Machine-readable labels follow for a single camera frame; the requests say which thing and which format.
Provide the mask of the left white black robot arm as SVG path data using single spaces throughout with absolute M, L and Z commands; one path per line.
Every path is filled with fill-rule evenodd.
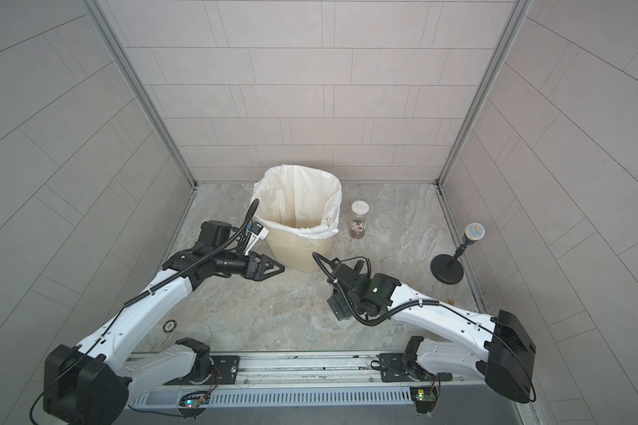
M 261 282 L 285 270 L 253 251 L 267 228 L 247 218 L 238 228 L 222 221 L 202 224 L 196 244 L 178 251 L 140 294 L 77 345 L 59 345 L 44 363 L 44 412 L 69 424 L 111 424 L 129 402 L 173 380 L 217 381 L 208 345 L 182 338 L 163 352 L 129 363 L 148 332 L 210 277 L 241 276 Z

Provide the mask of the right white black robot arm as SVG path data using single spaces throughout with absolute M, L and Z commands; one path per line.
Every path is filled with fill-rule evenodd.
M 352 316 L 376 327 L 394 319 L 427 330 L 464 349 L 450 362 L 455 373 L 481 376 L 492 390 L 517 403 L 536 400 L 536 345 L 513 313 L 502 310 L 492 316 L 432 299 L 394 277 L 372 274 L 365 257 L 357 257 L 354 266 L 319 253 L 313 259 L 331 285 L 328 303 L 338 320 Z

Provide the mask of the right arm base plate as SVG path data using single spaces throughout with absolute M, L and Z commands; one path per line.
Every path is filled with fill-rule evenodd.
M 380 373 L 384 383 L 405 382 L 451 382 L 453 375 L 450 373 L 432 374 L 426 372 L 418 364 L 403 360 L 403 353 L 381 353 L 370 367 Z

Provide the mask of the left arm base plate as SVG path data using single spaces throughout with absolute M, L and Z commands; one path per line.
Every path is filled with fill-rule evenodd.
M 167 382 L 167 386 L 177 385 L 233 385 L 239 373 L 239 363 L 241 357 L 237 355 L 216 355 L 211 357 L 211 368 L 205 378 L 189 379 L 188 377 L 177 378 Z

